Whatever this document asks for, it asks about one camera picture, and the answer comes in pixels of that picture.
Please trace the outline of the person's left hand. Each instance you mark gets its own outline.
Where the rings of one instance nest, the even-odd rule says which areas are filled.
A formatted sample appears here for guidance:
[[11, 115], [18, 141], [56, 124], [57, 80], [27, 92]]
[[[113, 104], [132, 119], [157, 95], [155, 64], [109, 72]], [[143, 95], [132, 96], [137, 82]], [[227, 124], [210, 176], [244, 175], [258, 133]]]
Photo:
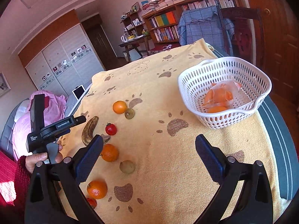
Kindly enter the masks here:
[[[60, 151], [63, 149], [61, 144], [58, 145], [58, 153], [55, 157], [55, 162], [60, 163], [63, 160], [63, 155]], [[47, 153], [37, 153], [30, 156], [27, 156], [25, 159], [25, 167], [29, 173], [33, 173], [36, 164], [39, 161], [45, 161], [47, 159]]]

